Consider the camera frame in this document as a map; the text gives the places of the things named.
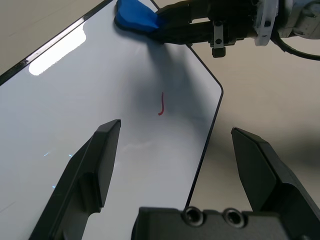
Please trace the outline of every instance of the red line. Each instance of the red line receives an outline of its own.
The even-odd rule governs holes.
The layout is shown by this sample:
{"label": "red line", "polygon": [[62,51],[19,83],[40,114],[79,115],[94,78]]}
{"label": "red line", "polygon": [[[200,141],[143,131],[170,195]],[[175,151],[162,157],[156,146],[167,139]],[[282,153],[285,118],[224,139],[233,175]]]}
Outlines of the red line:
{"label": "red line", "polygon": [[165,111],[164,92],[162,92],[161,94],[161,104],[162,104],[162,111],[158,113],[159,116],[161,116]]}

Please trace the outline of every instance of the blue eraser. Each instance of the blue eraser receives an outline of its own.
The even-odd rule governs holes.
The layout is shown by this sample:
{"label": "blue eraser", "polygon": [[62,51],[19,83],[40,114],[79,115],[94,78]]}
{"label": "blue eraser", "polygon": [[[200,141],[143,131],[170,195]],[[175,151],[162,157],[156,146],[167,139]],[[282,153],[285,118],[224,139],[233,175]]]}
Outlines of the blue eraser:
{"label": "blue eraser", "polygon": [[158,15],[139,0],[118,0],[115,22],[132,31],[151,33],[163,23]]}

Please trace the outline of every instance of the metal bracket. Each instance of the metal bracket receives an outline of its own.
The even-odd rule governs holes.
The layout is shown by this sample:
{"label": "metal bracket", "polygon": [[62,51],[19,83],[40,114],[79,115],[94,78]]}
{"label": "metal bracket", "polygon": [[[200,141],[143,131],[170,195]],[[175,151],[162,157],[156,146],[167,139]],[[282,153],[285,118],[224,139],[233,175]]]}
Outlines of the metal bracket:
{"label": "metal bracket", "polygon": [[213,42],[212,56],[214,58],[222,58],[226,55],[226,48],[224,45],[224,24],[221,21],[212,21],[213,24]]}
{"label": "metal bracket", "polygon": [[266,46],[271,38],[275,19],[278,15],[278,0],[259,0],[253,27],[257,33],[256,46]]}

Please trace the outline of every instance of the beige surface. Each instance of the beige surface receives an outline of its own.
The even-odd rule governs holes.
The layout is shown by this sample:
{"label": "beige surface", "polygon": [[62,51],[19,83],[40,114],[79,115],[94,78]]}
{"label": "beige surface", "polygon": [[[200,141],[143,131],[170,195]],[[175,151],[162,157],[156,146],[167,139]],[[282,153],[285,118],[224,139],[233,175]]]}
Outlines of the beige surface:
{"label": "beige surface", "polygon": [[0,75],[71,25],[102,0],[0,2]]}
{"label": "beige surface", "polygon": [[[320,54],[320,41],[287,42]],[[204,43],[194,49],[222,84],[224,96],[192,204],[250,209],[230,134],[239,127],[270,142],[320,206],[320,62],[283,53],[273,43],[255,47],[253,39],[227,47],[222,59],[213,59]]]}
{"label": "beige surface", "polygon": [[[101,0],[0,2],[0,74],[58,34]],[[174,0],[157,0],[160,7]],[[290,39],[320,54],[320,41]],[[206,43],[194,49],[217,77],[224,97],[191,203],[199,208],[250,209],[238,177],[230,131],[239,127],[269,141],[320,205],[320,63],[252,39],[213,59]]]}

